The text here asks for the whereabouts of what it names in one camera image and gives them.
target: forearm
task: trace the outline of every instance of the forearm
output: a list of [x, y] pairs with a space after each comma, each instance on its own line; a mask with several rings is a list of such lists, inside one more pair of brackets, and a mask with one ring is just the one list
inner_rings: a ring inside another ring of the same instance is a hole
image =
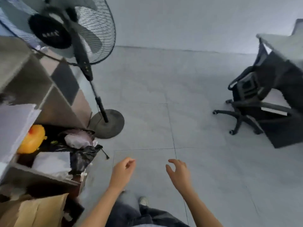
[[80, 227], [104, 227], [120, 191], [108, 188]]
[[223, 227], [193, 190], [184, 193], [183, 198], [194, 218], [197, 227]]

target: standing fan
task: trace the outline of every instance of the standing fan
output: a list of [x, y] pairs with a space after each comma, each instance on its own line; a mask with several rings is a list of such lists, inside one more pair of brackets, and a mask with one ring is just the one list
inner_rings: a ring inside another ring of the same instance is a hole
[[14, 35], [36, 45], [48, 46], [66, 60], [43, 55], [78, 66], [89, 81], [99, 112], [89, 127], [98, 138], [108, 139], [124, 127], [123, 115], [104, 110], [93, 85], [91, 65], [106, 59], [116, 41], [115, 23], [106, 0], [0, 0], [0, 20]]

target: fan base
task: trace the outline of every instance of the fan base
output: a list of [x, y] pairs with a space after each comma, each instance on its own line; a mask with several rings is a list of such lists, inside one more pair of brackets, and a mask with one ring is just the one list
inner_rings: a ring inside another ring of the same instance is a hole
[[105, 112], [108, 122], [104, 122], [100, 112], [95, 114], [89, 122], [89, 129], [94, 130], [95, 136], [100, 139], [115, 137], [124, 127], [124, 117], [119, 111], [106, 109]]

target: person's left hand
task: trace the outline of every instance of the person's left hand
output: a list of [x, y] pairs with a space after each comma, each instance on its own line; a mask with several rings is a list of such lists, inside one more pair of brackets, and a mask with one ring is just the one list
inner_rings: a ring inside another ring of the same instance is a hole
[[131, 175], [136, 167], [136, 160], [130, 157], [123, 159], [114, 166], [112, 177], [109, 182], [109, 189], [116, 189], [122, 192], [131, 179]]

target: chair armrest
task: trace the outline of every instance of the chair armrest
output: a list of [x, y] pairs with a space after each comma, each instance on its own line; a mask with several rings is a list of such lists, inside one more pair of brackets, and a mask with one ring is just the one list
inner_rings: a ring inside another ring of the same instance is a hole
[[297, 115], [298, 113], [296, 110], [272, 103], [264, 103], [261, 101], [252, 101], [252, 100], [245, 100], [245, 101], [238, 101], [238, 102], [232, 102], [232, 105], [234, 107], [265, 107], [273, 110], [283, 111], [290, 113], [292, 115]]

